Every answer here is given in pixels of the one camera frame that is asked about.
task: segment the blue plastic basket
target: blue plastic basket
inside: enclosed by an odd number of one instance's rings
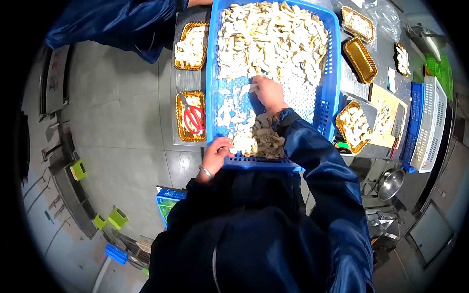
[[[340,86],[340,33],[339,19],[330,10],[319,7],[317,5],[302,2],[298,0],[286,1],[289,5],[298,5],[301,9],[306,9],[323,21],[325,28],[329,32],[328,52],[326,66],[324,71],[324,80],[321,86],[316,90],[316,102],[314,108],[315,115],[313,121],[308,121],[324,135],[329,141],[332,141],[335,133],[334,115],[337,113],[339,106],[339,86]],[[206,115],[206,131],[207,144],[210,144],[215,138],[227,136],[229,130],[223,126],[218,127],[216,117],[218,109],[223,104],[223,96],[219,95],[220,89],[233,90],[233,87],[241,87],[248,84],[250,80],[247,77],[240,77],[227,84],[226,79],[217,79],[218,75],[218,31],[221,28],[221,14],[224,9],[229,8],[230,4],[245,5],[250,1],[235,0],[214,0],[212,5],[212,15],[210,17],[210,30],[208,36],[207,50],[207,76],[205,84],[205,115]],[[253,109],[257,114],[264,111],[264,107],[260,104],[254,93],[245,94],[241,99],[241,111],[249,113]],[[264,159],[264,158],[246,158],[239,152],[234,158],[226,158],[224,168],[236,169],[273,169],[273,170],[292,170],[299,171],[301,167],[288,159]]]
[[[402,167],[409,173],[417,171],[410,165],[414,154],[415,145],[417,143],[418,133],[420,132],[420,124],[422,123],[422,114],[424,110],[424,87],[423,83],[412,82],[412,105],[410,108],[410,121],[407,128],[407,141],[402,157]]]
[[[107,243],[106,248],[104,249],[104,253],[114,259],[118,264],[125,265],[125,261],[127,260],[127,253],[122,251],[122,249],[119,247],[114,246],[112,243]]]
[[[168,228],[169,212],[178,201],[184,198],[186,198],[185,192],[171,189],[162,189],[156,195],[155,200],[158,205],[159,214],[161,215],[166,228]]]

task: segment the worker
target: worker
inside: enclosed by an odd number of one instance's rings
[[[373,252],[360,187],[332,144],[256,76],[280,122],[284,151],[316,200],[308,217],[298,173],[221,169],[231,140],[215,139],[187,197],[151,246],[150,292],[373,292]]]
[[[71,0],[48,31],[52,49],[92,40],[134,51],[153,64],[173,49],[176,12],[213,0]]]

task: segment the knife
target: knife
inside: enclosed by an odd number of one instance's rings
[[[181,90],[177,86],[176,86],[176,91],[177,91],[177,94],[178,94],[179,98],[181,99],[182,103],[184,104],[184,108],[188,109],[189,104],[187,103],[186,97],[184,96],[184,94],[181,92]]]
[[[394,153],[396,152],[396,148],[399,145],[399,136],[401,135],[402,125],[404,123],[404,106],[399,103],[397,106],[396,117],[394,118],[393,129],[391,130],[391,135],[395,137],[393,146],[391,148],[391,156],[390,158],[394,157]]]

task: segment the red scissors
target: red scissors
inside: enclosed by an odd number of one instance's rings
[[[198,134],[201,130],[205,130],[205,126],[202,124],[202,121],[199,118],[199,115],[197,112],[200,113],[200,115],[203,117],[204,112],[199,107],[196,106],[191,106],[186,100],[186,97],[184,94],[179,90],[178,87],[176,87],[177,93],[179,95],[179,98],[182,101],[182,104],[184,105],[184,108],[186,109],[184,111],[184,117],[182,118],[184,120],[184,124],[186,125],[187,129],[189,130],[190,133],[196,135]],[[189,119],[190,123],[194,127],[195,131],[192,130],[189,127],[189,122],[187,122],[187,119]]]

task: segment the paper card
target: paper card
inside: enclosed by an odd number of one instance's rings
[[[387,88],[396,93],[396,71],[390,67],[387,68]]]

